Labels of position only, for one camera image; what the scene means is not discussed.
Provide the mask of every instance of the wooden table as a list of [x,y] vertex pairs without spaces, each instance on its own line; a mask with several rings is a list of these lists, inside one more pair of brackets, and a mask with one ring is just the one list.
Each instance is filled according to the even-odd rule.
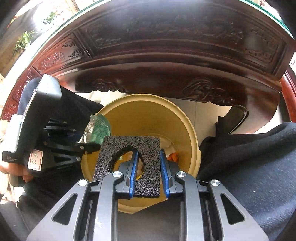
[[285,26],[239,0],[96,2],[61,26],[14,86],[1,115],[17,111],[24,85],[50,74],[71,91],[150,93],[229,105],[235,133],[273,117],[295,51]]

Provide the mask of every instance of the label sticker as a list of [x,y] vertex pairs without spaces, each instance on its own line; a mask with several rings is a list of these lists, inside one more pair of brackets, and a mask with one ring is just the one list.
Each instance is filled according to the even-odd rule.
[[35,171],[41,171],[43,151],[33,150],[31,151],[28,168]]

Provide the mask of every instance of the yellow plastic bucket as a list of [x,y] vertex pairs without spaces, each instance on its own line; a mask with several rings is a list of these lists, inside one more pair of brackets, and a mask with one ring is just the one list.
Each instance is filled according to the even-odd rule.
[[[134,94],[119,98],[100,110],[110,122],[114,136],[156,136],[160,138],[160,148],[167,152],[177,152],[181,170],[196,177],[201,152],[195,130],[185,113],[172,102],[155,95]],[[84,177],[91,181],[99,152],[83,155],[81,168]],[[114,169],[121,162],[117,161]],[[135,213],[166,200],[163,187],[159,198],[133,198],[118,200],[118,210]]]

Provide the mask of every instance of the blue rubber strip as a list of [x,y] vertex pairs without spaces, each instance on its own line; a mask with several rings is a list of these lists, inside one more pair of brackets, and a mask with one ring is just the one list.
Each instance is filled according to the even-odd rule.
[[139,157],[139,152],[136,151],[135,158],[133,160],[133,169],[131,171],[131,182],[130,182],[130,192],[129,192],[130,198],[133,198],[133,195],[135,193],[138,157]]
[[162,151],[159,152],[160,154],[160,172],[161,172],[161,180],[163,182],[163,192],[165,193],[165,197],[169,198],[170,196],[170,188],[168,183],[168,173],[165,166],[165,159],[164,153]]

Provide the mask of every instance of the hand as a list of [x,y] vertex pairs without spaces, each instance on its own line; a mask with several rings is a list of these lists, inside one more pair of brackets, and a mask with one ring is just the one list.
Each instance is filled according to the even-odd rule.
[[0,172],[20,176],[26,183],[33,179],[33,176],[21,164],[0,161]]

